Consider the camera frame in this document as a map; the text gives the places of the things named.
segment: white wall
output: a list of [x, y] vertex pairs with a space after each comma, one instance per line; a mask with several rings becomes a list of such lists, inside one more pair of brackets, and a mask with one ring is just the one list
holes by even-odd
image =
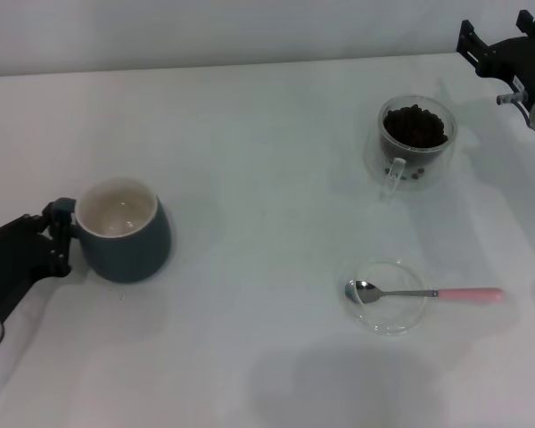
[[535, 0], [0, 0], [0, 75], [453, 51]]

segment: coffee beans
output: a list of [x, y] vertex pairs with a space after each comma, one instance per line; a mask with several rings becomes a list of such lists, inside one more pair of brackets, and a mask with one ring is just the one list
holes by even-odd
[[444, 122], [418, 104], [389, 111], [383, 121], [384, 128], [397, 141], [418, 149], [429, 149], [444, 144]]

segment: spoon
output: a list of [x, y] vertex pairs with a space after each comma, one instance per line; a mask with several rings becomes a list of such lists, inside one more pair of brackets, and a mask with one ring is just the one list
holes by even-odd
[[373, 303], [383, 296], [415, 296], [415, 297], [437, 297], [443, 300], [469, 300], [477, 302], [498, 302], [504, 298], [503, 290], [500, 288], [450, 288], [446, 290], [405, 290], [398, 292], [383, 292], [380, 288], [367, 281], [349, 281], [345, 294], [355, 303], [360, 303], [353, 299], [349, 287], [356, 288], [360, 302], [364, 304]]

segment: pink spoon handle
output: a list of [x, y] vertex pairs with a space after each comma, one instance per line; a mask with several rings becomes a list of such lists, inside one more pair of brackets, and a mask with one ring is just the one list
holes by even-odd
[[450, 288], [438, 290], [438, 298], [443, 300], [497, 302], [504, 299], [504, 293], [500, 288]]

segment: glass saucer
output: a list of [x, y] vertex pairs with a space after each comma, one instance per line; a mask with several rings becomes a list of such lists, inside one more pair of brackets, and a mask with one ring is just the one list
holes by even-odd
[[[402, 260], [370, 260], [353, 272], [353, 280], [367, 281], [384, 292], [397, 290], [425, 290], [424, 280]], [[344, 300], [348, 311], [361, 324], [377, 334], [406, 333], [418, 325], [426, 307], [425, 297], [384, 296], [363, 304], [354, 284], [345, 282]]]

